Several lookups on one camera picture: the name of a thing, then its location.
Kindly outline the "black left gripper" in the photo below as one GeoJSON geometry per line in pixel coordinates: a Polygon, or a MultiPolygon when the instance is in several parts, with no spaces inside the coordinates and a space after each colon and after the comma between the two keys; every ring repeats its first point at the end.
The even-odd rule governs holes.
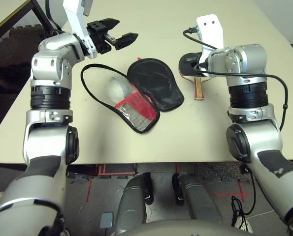
{"type": "MultiPolygon", "coordinates": [[[[99,54],[105,54],[111,50],[111,46],[105,41],[104,35],[118,25],[119,22],[119,20],[113,18],[106,18],[87,23],[87,31],[99,54]]],[[[130,32],[124,34],[122,37],[116,39],[114,47],[116,50],[121,50],[131,45],[137,38],[138,33],[130,32]]]]}

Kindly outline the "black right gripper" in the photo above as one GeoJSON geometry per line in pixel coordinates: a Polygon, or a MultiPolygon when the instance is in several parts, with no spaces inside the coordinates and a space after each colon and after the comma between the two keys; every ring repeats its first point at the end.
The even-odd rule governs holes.
{"type": "Polygon", "coordinates": [[[186,56],[184,58],[184,67],[186,71],[195,71],[199,64],[200,56],[186,56]]]}

